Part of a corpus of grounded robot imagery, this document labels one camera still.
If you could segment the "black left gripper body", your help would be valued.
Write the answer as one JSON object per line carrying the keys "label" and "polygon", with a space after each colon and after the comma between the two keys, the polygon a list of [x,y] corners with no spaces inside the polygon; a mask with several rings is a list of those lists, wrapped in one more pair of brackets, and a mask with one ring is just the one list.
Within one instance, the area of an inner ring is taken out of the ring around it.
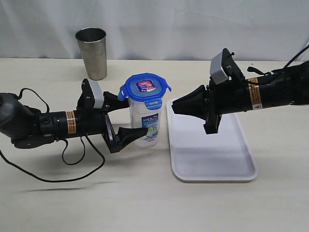
{"label": "black left gripper body", "polygon": [[119,138],[113,129],[108,113],[103,111],[103,107],[100,109],[92,107],[89,79],[85,78],[82,81],[81,89],[82,93],[76,107],[79,113],[81,133],[87,136],[100,134],[111,153],[119,152]]}

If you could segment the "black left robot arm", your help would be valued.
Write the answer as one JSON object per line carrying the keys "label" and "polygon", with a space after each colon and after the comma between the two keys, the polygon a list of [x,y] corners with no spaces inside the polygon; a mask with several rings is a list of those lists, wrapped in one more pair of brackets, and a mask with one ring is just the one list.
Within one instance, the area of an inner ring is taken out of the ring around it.
{"label": "black left robot arm", "polygon": [[128,108],[128,100],[119,100],[116,95],[102,91],[98,82],[90,79],[82,81],[81,89],[75,110],[51,112],[47,107],[45,113],[22,104],[21,94],[1,93],[1,133],[19,149],[100,134],[111,153],[147,134],[146,128],[120,127],[118,132],[114,131],[108,113]]}

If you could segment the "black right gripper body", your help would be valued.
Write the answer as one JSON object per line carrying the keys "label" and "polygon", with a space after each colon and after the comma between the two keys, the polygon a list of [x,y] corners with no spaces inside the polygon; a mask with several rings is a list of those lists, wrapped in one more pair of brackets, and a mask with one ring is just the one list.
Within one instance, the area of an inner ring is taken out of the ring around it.
{"label": "black right gripper body", "polygon": [[216,85],[210,77],[207,90],[207,120],[204,124],[206,134],[216,134],[222,115],[247,111],[251,108],[249,87],[245,76],[233,60],[233,52],[223,48],[223,69],[229,79]]}

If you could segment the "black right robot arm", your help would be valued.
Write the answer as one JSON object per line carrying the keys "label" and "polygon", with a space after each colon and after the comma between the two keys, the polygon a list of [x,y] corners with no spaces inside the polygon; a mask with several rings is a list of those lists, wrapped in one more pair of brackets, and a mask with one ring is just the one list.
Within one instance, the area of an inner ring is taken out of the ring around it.
{"label": "black right robot arm", "polygon": [[245,78],[224,48],[211,59],[210,80],[172,102],[175,114],[205,120],[206,134],[218,133],[223,115],[286,105],[308,105],[309,63],[307,61],[270,72],[248,67],[258,76]]}

